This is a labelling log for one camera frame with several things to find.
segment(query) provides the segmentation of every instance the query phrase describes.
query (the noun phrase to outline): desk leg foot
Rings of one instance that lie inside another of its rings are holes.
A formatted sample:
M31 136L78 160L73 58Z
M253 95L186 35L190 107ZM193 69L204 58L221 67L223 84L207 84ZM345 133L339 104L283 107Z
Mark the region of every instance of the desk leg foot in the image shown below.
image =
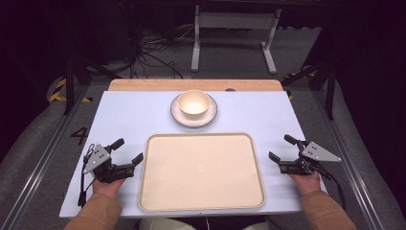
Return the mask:
M194 73L199 71L199 58L200 58L200 44L197 47L193 47L192 68L191 68L191 70Z
M263 55L265 56L266 65L268 65L269 73L277 74L277 67L275 67L274 59L272 59L271 52L265 49L265 42L261 43Z

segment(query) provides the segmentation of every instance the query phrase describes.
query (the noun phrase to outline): white metal stand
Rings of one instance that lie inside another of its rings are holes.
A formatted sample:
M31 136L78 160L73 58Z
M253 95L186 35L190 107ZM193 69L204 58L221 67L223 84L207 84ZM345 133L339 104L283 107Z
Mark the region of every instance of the white metal stand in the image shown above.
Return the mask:
M192 72L199 69L200 57L200 28L233 28L233 29L259 29L269 30L268 39L261 43L263 55L269 73L276 74L274 60L272 59L269 48L278 26L281 10L275 10L275 13L228 13L228 12L200 12L199 6L196 6L194 18L194 45L192 55Z

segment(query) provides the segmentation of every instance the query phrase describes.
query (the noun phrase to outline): human hand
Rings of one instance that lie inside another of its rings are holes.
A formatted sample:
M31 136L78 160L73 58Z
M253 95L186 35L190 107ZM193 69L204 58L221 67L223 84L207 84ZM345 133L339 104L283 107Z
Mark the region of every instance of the human hand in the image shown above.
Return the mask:
M289 176L296 182L302 196L322 190L320 187L320 175L318 172L311 175L290 174Z
M101 194L110 196L112 198L117 198L117 194L119 193L120 187L122 187L125 179L116 180L108 183L101 183L99 180L95 179L93 182L93 194Z

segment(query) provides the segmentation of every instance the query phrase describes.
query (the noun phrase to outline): person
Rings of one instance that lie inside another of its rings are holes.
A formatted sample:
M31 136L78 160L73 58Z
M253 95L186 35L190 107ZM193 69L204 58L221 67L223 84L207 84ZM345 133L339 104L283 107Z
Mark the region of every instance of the person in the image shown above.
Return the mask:
M289 176L296 182L302 195L301 205L312 229L356 229L341 206L321 190L320 175L317 172L312 175L290 174ZM123 183L123 180L119 180L111 184L103 184L95 180L92 197L77 216L66 225L65 229L114 229L122 211L122 207L117 201L117 194ZM193 230L195 228L176 219L146 218L141 220L139 230L145 229ZM245 229L269 228L266 223L259 223Z

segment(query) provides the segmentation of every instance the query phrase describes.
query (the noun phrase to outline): forearm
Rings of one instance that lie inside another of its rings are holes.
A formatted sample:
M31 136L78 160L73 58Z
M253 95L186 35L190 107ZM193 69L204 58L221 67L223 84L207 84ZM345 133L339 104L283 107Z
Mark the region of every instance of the forearm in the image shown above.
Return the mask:
M122 207L116 199L93 194L65 229L114 229L121 211Z
M304 195L301 203L312 229L356 229L341 206L325 192Z

